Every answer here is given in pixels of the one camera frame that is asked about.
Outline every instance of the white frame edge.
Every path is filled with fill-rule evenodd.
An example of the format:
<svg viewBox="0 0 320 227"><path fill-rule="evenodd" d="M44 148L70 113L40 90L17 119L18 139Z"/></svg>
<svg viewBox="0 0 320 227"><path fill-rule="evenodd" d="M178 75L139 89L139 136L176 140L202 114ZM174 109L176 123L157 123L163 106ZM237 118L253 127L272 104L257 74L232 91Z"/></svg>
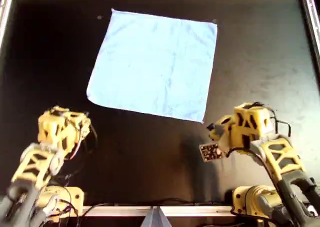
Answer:
<svg viewBox="0 0 320 227"><path fill-rule="evenodd" d="M83 212L91 206L84 206ZM234 217L231 206L160 206L167 217ZM99 206L86 217L144 217L151 206Z"/></svg>

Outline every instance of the black cable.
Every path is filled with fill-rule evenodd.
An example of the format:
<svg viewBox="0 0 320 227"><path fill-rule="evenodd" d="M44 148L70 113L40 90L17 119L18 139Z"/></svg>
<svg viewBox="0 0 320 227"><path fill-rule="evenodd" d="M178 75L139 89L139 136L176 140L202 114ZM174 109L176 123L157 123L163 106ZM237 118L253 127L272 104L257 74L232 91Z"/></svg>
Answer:
<svg viewBox="0 0 320 227"><path fill-rule="evenodd" d="M175 201L175 202L182 203L179 205L168 204L168 206L172 206L172 205L174 205L174 206L205 206L205 205L222 206L221 203L212 202L212 201L195 202L195 201L188 201L188 200L181 199L181 198L164 198L164 199L159 199L159 200L154 200L154 201L145 201L145 202L138 202L138 203L133 203L133 204L130 204L130 203L110 203L110 202L98 203L98 204L95 204L95 205L91 206L90 208L88 208L81 216L79 216L79 218L77 220L76 227L80 227L84 217L96 207L101 207L101 206L160 206L160 205L167 206L164 203L168 202L168 201L173 201L173 202Z"/></svg>
<svg viewBox="0 0 320 227"><path fill-rule="evenodd" d="M235 224L205 224L205 225L201 225L199 227L238 227L238 226L242 226L245 225L246 223L235 223Z"/></svg>
<svg viewBox="0 0 320 227"><path fill-rule="evenodd" d="M71 207L71 209L73 209L76 217L79 218L78 210L74 207L74 205L73 205L71 202L66 201L66 200L64 200L64 199L60 199L59 201L62 202L62 203L68 204L68 205Z"/></svg>
<svg viewBox="0 0 320 227"><path fill-rule="evenodd" d="M272 175L271 175L271 173L270 173L270 171L269 171L269 169L268 169L267 164L264 162L264 160L262 159L262 157L261 157L260 155L258 155L257 153L253 152L253 151L250 150L250 149L245 149L245 148L237 147L237 148L233 148L233 149L229 150L228 153L226 154L226 157L228 158L228 157L231 155L231 153L234 152L234 151L247 152L247 153L253 155L254 157L256 157L256 158L260 161L260 163L263 165L263 167L264 167L265 171L267 172L270 180L272 181L275 189L277 190L277 192L279 192L278 187L277 187L274 179L272 178Z"/></svg>
<svg viewBox="0 0 320 227"><path fill-rule="evenodd" d="M274 219L271 219L271 218L265 218L265 217L261 217L261 216L253 216L250 214L236 213L232 210L230 212L231 212L231 214L233 214L235 216L250 218L250 219L254 219L254 220L268 221L268 222L273 223L275 226L281 226L278 222L276 222Z"/></svg>
<svg viewBox="0 0 320 227"><path fill-rule="evenodd" d="M69 181L72 177L80 173L86 166L87 161L89 159L89 156L94 152L94 150L98 149L99 143L98 143L98 135L97 132L92 124L90 124L90 128L92 130L92 133L94 135L94 148L92 148L90 151L85 153L84 159L81 161L81 166L78 167L74 172L65 174L65 175L56 175L54 179L64 179L67 181L67 184L64 184L64 186L67 186L69 184Z"/></svg>
<svg viewBox="0 0 320 227"><path fill-rule="evenodd" d="M82 215L81 217L77 218L76 220L76 225L75 227L80 227L82 224L83 219L85 218L85 216L92 211L94 208L99 207L99 206L109 206L109 203L98 203L96 205L91 206L90 208L88 208Z"/></svg>

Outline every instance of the black table surface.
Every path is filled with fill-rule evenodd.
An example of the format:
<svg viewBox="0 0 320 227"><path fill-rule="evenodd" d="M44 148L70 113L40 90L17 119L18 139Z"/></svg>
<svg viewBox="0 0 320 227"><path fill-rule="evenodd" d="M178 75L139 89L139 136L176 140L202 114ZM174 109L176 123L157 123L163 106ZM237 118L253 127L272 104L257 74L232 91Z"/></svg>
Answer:
<svg viewBox="0 0 320 227"><path fill-rule="evenodd" d="M111 8L217 23L204 124L87 100ZM89 111L98 134L98 149L70 182L86 192L86 205L222 201L237 186L270 184L248 156L204 163L199 153L198 145L209 141L206 124L243 102L266 103L292 124L294 146L320 180L320 98L311 53L300 0L13 0L0 56L0 193L22 151L37 140L38 117L55 105ZM62 173L79 168L83 157L65 163Z"/></svg>

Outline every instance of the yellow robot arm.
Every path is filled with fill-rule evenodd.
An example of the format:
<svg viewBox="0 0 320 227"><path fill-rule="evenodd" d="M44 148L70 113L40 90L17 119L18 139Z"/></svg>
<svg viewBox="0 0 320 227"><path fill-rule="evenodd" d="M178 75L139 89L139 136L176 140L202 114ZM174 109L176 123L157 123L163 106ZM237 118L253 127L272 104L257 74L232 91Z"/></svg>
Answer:
<svg viewBox="0 0 320 227"><path fill-rule="evenodd" d="M87 115L55 106L39 117L39 143L30 144L21 155L20 165L0 204L0 226L39 226L61 205L59 198L66 195L65 190L77 196L77 206L83 205L84 194L79 188L46 185L64 161L75 156L89 134L91 120ZM71 197L64 199L72 202Z"/></svg>
<svg viewBox="0 0 320 227"><path fill-rule="evenodd" d="M227 115L210 124L209 136L215 141L214 147L200 146L205 162L222 156L228 157L233 151L250 155L268 172L272 186L241 186L233 191L233 212L260 218L282 216L279 206L285 206L290 220L282 216L281 222L290 221L294 226L320 226L320 220L308 216L291 185L297 185L316 211L320 213L320 197L317 185L307 177L306 169L292 147L289 136L278 134L278 123L287 124L276 118L275 112L259 102L244 103L234 108L234 115Z"/></svg>

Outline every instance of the light blue cloth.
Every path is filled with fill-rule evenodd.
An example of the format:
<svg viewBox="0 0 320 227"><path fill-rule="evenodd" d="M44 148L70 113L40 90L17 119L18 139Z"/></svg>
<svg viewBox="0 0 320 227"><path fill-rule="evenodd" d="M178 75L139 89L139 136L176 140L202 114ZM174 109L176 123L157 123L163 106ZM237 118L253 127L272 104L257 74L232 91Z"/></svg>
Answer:
<svg viewBox="0 0 320 227"><path fill-rule="evenodd" d="M217 26L112 10L87 87L100 106L202 122Z"/></svg>

